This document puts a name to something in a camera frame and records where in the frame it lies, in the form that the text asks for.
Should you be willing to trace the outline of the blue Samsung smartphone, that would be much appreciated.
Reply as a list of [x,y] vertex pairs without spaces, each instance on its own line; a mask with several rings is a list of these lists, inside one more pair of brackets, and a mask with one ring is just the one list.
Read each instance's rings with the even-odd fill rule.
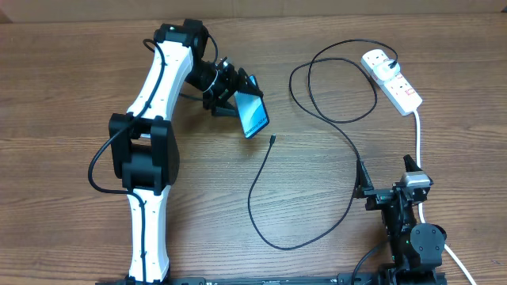
[[236,91],[233,97],[244,136],[251,139],[269,124],[263,97],[253,91]]

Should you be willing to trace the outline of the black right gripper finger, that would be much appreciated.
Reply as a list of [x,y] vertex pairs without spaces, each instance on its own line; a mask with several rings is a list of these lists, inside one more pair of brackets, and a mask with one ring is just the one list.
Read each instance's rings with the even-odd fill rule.
[[371,178],[361,159],[356,160],[356,198],[365,198],[374,190]]
[[417,165],[416,161],[413,160],[413,158],[409,154],[403,157],[403,161],[405,164],[405,169],[408,173],[421,172],[421,167]]

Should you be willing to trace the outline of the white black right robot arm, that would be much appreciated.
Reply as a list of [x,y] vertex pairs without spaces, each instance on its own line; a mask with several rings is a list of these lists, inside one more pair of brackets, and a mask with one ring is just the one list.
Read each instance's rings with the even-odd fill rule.
[[370,250],[351,276],[358,284],[446,284],[444,273],[436,269],[442,265],[442,252],[447,239],[446,231],[438,225],[418,222],[413,206],[427,200],[433,180],[408,154],[403,157],[406,171],[391,188],[375,189],[361,160],[356,161],[354,197],[365,198],[365,209],[380,211],[391,248],[392,262],[379,266],[369,277],[359,277],[360,266],[382,245]]

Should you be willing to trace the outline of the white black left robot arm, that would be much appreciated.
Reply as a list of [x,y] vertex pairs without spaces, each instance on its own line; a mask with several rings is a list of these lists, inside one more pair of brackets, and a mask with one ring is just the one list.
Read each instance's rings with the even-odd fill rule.
[[132,214],[132,262],[124,284],[167,284],[166,206],[180,165],[173,111],[184,84],[203,94],[213,116],[239,118],[253,138],[269,124],[257,79],[226,60],[203,59],[210,34],[202,21],[163,24],[154,33],[154,60],[139,96],[109,121],[113,168]]

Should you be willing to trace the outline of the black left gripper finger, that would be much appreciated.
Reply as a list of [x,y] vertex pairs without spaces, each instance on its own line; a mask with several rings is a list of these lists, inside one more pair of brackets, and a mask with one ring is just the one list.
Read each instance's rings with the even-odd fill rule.
[[238,91],[241,93],[252,94],[257,97],[263,97],[263,92],[247,75],[243,68],[238,70]]
[[213,116],[238,117],[237,108],[229,102],[222,105],[216,105],[212,108]]

